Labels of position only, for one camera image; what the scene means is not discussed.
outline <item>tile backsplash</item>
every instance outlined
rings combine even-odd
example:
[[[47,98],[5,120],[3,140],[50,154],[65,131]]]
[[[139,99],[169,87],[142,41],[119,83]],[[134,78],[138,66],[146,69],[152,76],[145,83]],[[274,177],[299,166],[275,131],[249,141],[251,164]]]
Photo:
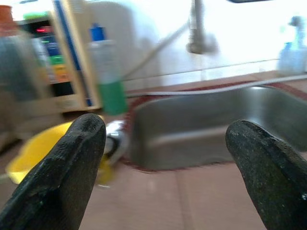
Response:
[[[283,0],[235,4],[203,0],[204,31],[214,41],[214,52],[187,52],[189,30],[125,77],[127,90],[232,77],[276,68],[283,47]],[[92,20],[106,28],[117,43],[121,72],[143,61],[160,42],[187,23],[191,0],[89,1]]]

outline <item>faucet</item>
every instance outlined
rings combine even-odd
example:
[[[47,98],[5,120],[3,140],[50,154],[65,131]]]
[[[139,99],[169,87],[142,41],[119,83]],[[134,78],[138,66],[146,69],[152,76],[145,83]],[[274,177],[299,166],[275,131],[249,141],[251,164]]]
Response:
[[[187,44],[187,50],[194,54],[203,54],[205,52],[203,8],[202,0],[192,0],[189,18],[190,38]]]

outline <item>sink basin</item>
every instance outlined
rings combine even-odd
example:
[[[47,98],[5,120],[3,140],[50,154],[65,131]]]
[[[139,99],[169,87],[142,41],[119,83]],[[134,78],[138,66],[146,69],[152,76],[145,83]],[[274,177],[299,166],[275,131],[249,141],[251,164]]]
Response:
[[[128,159],[148,170],[232,161],[227,127],[245,119],[307,150],[307,103],[273,87],[172,96],[141,104],[131,124]]]

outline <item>kitchen counter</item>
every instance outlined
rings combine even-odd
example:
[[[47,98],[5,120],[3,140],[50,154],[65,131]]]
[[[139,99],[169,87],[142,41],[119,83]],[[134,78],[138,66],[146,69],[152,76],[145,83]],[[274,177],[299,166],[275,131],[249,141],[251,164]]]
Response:
[[[179,91],[276,76],[276,72],[265,72],[133,92]],[[307,93],[307,80],[286,84]],[[71,120],[80,114],[66,114],[65,118]],[[102,115],[106,122],[124,117]],[[20,147],[18,143],[0,155],[0,173]],[[152,173],[118,163],[114,172],[109,188],[94,187],[81,230],[265,229],[234,163]],[[0,186],[3,205],[16,185],[6,180]]]

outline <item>blue bottle cap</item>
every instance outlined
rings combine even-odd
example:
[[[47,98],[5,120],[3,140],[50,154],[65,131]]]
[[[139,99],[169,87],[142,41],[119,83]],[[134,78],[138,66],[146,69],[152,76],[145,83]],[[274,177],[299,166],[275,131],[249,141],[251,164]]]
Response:
[[[103,41],[106,39],[104,29],[103,27],[100,27],[99,24],[94,23],[90,31],[92,35],[92,41]]]

